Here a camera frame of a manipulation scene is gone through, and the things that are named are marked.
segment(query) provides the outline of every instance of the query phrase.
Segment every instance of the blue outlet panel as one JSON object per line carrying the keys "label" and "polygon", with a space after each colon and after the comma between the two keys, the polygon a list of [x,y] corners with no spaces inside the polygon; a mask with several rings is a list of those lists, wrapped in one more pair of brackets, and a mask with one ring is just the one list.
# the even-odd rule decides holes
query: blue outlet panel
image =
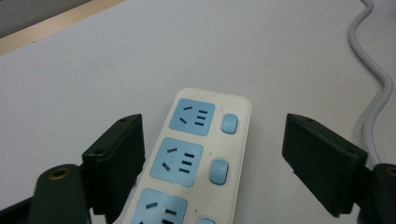
{"label": "blue outlet panel", "polygon": [[169,128],[207,136],[216,106],[206,102],[180,99]]}
{"label": "blue outlet panel", "polygon": [[187,210],[183,198],[154,189],[143,189],[130,224],[182,224]]}
{"label": "blue outlet panel", "polygon": [[164,138],[150,175],[187,188],[192,187],[204,148],[201,145]]}

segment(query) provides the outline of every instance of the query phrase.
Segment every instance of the white power strip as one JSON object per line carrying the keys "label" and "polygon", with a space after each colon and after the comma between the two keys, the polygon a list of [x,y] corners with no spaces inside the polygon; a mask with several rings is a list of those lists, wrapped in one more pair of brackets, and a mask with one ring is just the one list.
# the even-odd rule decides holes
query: white power strip
{"label": "white power strip", "polygon": [[123,224],[233,223],[250,102],[177,94]]}

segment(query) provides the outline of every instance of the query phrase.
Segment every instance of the white table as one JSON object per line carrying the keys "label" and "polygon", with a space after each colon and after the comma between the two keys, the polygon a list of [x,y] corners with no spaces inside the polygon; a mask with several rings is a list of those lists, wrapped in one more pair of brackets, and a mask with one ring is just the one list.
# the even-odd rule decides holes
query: white table
{"label": "white table", "polygon": [[[81,164],[119,118],[143,114],[149,157],[175,95],[194,87],[252,104],[234,223],[356,223],[358,206],[331,217],[281,149],[288,113],[361,146],[363,111],[381,90],[347,43],[363,8],[359,0],[127,0],[0,56],[0,209],[30,197],[50,167]],[[393,77],[395,9],[375,0],[358,31]],[[396,162],[395,111],[393,96],[375,125],[383,162]]]}

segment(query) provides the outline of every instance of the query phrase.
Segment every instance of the power cord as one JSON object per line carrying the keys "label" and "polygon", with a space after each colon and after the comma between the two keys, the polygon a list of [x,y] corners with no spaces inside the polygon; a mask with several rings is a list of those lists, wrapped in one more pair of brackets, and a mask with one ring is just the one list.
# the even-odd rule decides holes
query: power cord
{"label": "power cord", "polygon": [[361,1],[366,5],[366,8],[352,22],[352,25],[348,31],[348,39],[350,46],[353,48],[361,61],[372,71],[372,73],[381,81],[383,85],[381,95],[378,100],[375,101],[374,105],[369,109],[367,116],[364,118],[362,127],[363,142],[366,149],[370,153],[370,161],[372,165],[375,166],[381,163],[381,160],[378,156],[378,152],[374,143],[374,124],[379,112],[381,112],[382,108],[387,104],[392,94],[393,81],[391,77],[377,63],[375,63],[372,58],[370,58],[356,38],[358,26],[371,14],[374,8],[374,3],[371,0]]}

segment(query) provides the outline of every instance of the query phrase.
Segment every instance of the blue switch button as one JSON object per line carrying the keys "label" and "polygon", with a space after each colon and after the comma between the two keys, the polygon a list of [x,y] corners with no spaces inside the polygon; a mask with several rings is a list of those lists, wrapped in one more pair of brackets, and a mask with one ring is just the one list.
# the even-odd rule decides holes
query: blue switch button
{"label": "blue switch button", "polygon": [[238,125],[238,117],[234,114],[226,114],[221,125],[221,130],[224,133],[234,134],[236,126]]}
{"label": "blue switch button", "polygon": [[199,219],[198,224],[216,224],[216,223],[210,219],[201,218]]}
{"label": "blue switch button", "polygon": [[223,185],[227,178],[228,162],[222,159],[213,161],[212,169],[210,170],[210,182],[215,185]]}

